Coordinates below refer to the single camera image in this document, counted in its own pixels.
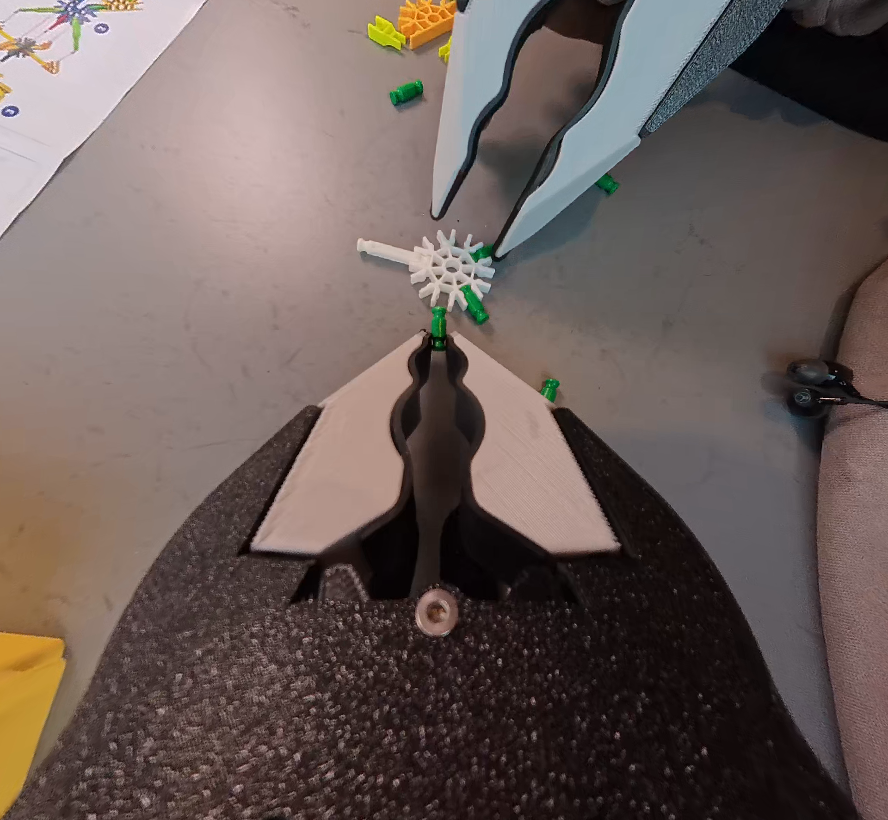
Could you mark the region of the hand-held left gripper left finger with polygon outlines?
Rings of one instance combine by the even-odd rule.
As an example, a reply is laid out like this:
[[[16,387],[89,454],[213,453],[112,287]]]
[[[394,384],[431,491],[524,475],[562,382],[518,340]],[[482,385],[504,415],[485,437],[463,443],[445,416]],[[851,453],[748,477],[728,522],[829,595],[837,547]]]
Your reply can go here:
[[[319,559],[402,509],[412,496],[407,440],[431,358],[422,330],[321,402],[251,552]]]

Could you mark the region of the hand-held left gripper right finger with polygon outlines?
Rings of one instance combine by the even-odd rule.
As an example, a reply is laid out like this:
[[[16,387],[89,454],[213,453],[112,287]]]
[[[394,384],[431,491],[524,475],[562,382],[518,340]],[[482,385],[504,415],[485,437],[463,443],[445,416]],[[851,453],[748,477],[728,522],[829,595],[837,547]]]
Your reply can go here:
[[[484,419],[470,465],[480,509],[556,557],[618,552],[553,406],[467,338],[452,339],[468,362],[462,385]]]

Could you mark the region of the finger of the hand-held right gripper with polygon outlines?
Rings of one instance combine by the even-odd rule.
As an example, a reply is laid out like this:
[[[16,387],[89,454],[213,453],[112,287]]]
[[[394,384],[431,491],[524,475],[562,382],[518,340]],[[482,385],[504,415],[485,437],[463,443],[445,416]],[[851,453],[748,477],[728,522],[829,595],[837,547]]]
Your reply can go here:
[[[456,0],[432,168],[432,218],[445,215],[471,170],[481,133],[508,95],[518,51],[551,1]]]
[[[628,0],[602,79],[549,141],[493,256],[539,232],[638,147],[642,129],[731,0]]]

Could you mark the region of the yellow half-round connector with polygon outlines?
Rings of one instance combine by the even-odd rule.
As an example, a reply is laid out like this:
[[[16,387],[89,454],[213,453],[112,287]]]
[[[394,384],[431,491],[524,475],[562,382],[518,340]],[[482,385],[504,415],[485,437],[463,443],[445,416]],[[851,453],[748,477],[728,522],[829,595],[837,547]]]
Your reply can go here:
[[[456,0],[407,0],[401,5],[397,29],[408,48],[416,50],[451,32],[456,6]]]

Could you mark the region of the white snowflake connector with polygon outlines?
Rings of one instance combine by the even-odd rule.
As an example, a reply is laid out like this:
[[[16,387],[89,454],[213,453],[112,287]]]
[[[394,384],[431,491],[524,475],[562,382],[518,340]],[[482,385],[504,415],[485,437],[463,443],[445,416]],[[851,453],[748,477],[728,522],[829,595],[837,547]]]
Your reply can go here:
[[[462,288],[469,286],[483,301],[484,295],[491,290],[495,269],[493,260],[485,265],[472,260],[471,251],[482,245],[482,242],[474,242],[471,234],[460,242],[456,229],[448,235],[438,230],[435,242],[423,238],[422,244],[414,249],[417,252],[422,250],[425,256],[408,267],[411,283],[422,285],[419,298],[426,299],[430,307],[445,306],[451,312],[458,305],[465,312]]]

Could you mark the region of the white rod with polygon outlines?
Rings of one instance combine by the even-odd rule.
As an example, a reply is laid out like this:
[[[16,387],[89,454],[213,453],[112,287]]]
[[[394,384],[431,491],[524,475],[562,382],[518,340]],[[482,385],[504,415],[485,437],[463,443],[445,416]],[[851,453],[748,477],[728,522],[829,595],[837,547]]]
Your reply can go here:
[[[358,239],[356,248],[362,255],[404,264],[408,267],[415,265],[425,256],[422,250],[417,252],[415,249],[395,247],[391,244],[365,240],[363,238]]]

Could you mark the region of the yellow plastic bin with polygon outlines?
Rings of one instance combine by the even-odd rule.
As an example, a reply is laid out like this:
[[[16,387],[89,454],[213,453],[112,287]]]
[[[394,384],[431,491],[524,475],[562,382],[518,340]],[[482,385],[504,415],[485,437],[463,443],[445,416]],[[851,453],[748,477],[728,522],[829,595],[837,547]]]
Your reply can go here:
[[[1,633],[1,813],[22,790],[66,667],[59,638]]]

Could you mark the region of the grey desk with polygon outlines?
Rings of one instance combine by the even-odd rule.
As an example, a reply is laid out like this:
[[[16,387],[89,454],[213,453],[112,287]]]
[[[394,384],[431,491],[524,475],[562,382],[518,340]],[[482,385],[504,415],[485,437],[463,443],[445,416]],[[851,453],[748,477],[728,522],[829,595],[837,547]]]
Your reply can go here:
[[[306,404],[428,319],[358,238],[431,236],[446,70],[365,35],[404,0],[209,0],[2,239],[2,630],[68,724],[139,580]],[[395,107],[389,92],[422,80]],[[886,251],[886,146],[733,71],[500,266],[453,323],[561,397],[716,560],[845,781],[815,575],[817,432],[769,376]]]

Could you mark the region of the folded paper instruction sheet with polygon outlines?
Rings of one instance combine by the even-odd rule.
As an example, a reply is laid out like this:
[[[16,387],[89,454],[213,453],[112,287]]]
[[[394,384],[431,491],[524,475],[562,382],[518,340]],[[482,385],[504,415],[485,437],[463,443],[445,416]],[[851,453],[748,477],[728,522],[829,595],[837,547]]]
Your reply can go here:
[[[1,0],[1,232],[207,0]]]

